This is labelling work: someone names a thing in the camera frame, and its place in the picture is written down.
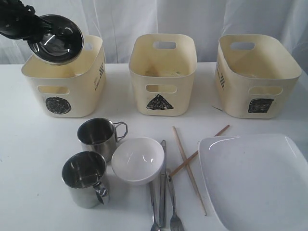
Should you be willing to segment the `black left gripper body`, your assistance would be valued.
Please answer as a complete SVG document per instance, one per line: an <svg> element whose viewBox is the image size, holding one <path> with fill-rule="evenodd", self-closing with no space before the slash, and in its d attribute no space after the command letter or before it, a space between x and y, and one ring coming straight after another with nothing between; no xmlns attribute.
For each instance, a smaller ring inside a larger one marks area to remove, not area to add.
<svg viewBox="0 0 308 231"><path fill-rule="evenodd" d="M42 20L33 6L24 5L20 0L0 2L0 34L8 39L34 40L42 38Z"/></svg>

